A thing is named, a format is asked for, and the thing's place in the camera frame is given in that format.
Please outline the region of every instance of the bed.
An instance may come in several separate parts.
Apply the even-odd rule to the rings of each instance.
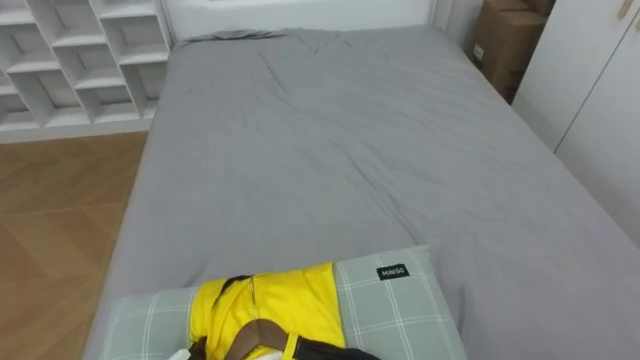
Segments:
[[[441,31],[380,14],[180,41],[85,359],[118,297],[415,244],[469,359],[637,359],[638,249]]]

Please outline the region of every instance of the plaid pillowcase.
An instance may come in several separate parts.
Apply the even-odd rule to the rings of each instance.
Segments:
[[[103,360],[167,360],[189,347],[189,313],[197,287],[116,302]]]
[[[405,276],[381,280],[378,269],[388,267],[393,267],[390,276]],[[341,261],[334,273],[350,347],[383,360],[467,359],[428,246]]]
[[[409,276],[380,280],[379,268],[397,264]],[[349,347],[382,360],[466,360],[431,270],[428,246],[341,261],[334,273]],[[102,359],[167,360],[189,347],[189,308],[196,291],[167,290],[117,302]]]

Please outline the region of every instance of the wooden floor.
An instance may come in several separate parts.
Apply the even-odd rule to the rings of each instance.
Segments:
[[[0,359],[81,358],[145,141],[0,145]]]

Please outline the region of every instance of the bed frame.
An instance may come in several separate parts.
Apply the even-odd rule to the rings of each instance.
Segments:
[[[360,30],[433,22],[444,29],[453,0],[162,0],[174,42],[216,31]]]

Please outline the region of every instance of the wardrobe door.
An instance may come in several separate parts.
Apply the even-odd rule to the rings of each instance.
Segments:
[[[640,8],[640,0],[558,0],[513,108],[555,150]]]
[[[640,246],[640,16],[557,155]]]

